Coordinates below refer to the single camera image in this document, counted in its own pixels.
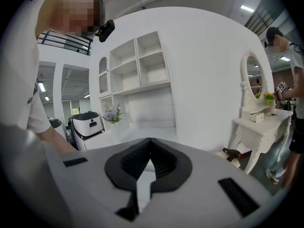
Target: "sneaker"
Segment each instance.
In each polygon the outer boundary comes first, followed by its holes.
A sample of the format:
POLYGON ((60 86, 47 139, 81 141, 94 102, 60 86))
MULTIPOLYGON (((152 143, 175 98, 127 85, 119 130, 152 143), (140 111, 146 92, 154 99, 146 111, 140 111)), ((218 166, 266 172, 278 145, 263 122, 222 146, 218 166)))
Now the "sneaker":
POLYGON ((270 171, 269 169, 266 170, 265 175, 272 180, 274 184, 278 184, 280 179, 276 177, 275 171, 270 171))

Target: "white t-shirt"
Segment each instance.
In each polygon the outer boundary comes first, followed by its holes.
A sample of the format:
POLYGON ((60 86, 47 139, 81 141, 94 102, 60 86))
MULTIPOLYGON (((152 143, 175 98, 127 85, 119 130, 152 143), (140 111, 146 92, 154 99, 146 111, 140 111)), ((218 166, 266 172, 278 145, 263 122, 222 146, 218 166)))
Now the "white t-shirt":
POLYGON ((0 122, 35 133, 51 126, 37 84, 39 50, 35 28, 44 1, 22 3, 3 34, 0 52, 0 122))
MULTIPOLYGON (((294 86, 298 86, 298 78, 295 73, 295 67, 304 69, 304 58, 298 53, 294 45, 291 45, 291 42, 288 43, 288 52, 290 54, 290 67, 294 77, 294 86)), ((296 107, 295 107, 296 117, 304 119, 304 97, 296 98, 296 107)))

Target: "fluorescent light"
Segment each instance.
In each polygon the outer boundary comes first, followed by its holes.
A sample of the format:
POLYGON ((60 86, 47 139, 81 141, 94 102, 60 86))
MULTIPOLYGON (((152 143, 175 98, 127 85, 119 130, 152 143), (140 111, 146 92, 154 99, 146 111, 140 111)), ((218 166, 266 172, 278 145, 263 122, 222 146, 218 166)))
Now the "fluorescent light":
POLYGON ((241 6, 241 9, 247 10, 247 11, 252 12, 252 13, 254 12, 254 9, 251 9, 251 8, 246 7, 244 5, 241 6))
POLYGON ((40 88, 41 92, 45 92, 46 91, 42 82, 38 83, 38 85, 39 85, 39 88, 40 88))
POLYGON ((290 59, 289 58, 286 58, 286 57, 281 57, 282 60, 286 61, 286 62, 289 62, 290 59))

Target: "man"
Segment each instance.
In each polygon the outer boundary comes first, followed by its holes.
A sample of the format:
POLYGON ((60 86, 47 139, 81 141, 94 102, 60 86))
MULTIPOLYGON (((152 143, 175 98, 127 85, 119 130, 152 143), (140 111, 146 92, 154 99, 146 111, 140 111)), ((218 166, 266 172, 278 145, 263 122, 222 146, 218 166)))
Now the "man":
POLYGON ((31 129, 58 153, 76 151, 50 125, 39 98, 37 39, 46 30, 91 35, 104 22, 103 0, 25 0, 8 25, 0 54, 0 123, 31 129))
POLYGON ((283 93, 279 91, 274 93, 276 100, 283 101, 288 98, 297 98, 296 117, 294 122, 294 135, 289 146, 290 154, 283 167, 278 171, 266 171, 266 175, 273 180, 275 184, 286 172, 282 188, 290 187, 295 174, 299 159, 304 151, 304 51, 297 44, 290 42, 278 28, 270 27, 266 33, 268 48, 275 54, 289 52, 290 66, 294 77, 294 89, 283 93))

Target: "white dressing table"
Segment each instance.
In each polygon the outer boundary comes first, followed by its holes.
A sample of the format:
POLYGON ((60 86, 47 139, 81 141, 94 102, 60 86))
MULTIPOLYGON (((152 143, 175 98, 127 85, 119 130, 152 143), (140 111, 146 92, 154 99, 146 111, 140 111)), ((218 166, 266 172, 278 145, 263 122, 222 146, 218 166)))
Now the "white dressing table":
MULTIPOLYGON (((255 166, 260 153, 267 153, 271 145, 278 141, 282 136, 284 136, 284 138, 282 140, 283 145, 281 150, 284 149, 289 135, 290 116, 293 112, 275 109, 274 105, 264 104, 263 94, 268 92, 267 84, 265 83, 266 79, 264 77, 263 68, 253 52, 248 52, 243 56, 242 72, 244 77, 244 82, 242 84, 245 92, 242 117, 234 119, 234 122, 238 124, 238 128, 230 148, 236 149, 240 142, 242 142, 246 148, 252 150, 249 162, 245 168, 245 173, 248 174, 255 166), (258 99, 253 94, 248 79, 247 61, 249 57, 251 60, 254 59, 258 65, 263 81, 262 93, 258 99), (250 116, 254 113, 264 113, 263 121, 259 123, 251 121, 250 116)), ((280 161, 280 154, 277 155, 276 161, 280 161)))

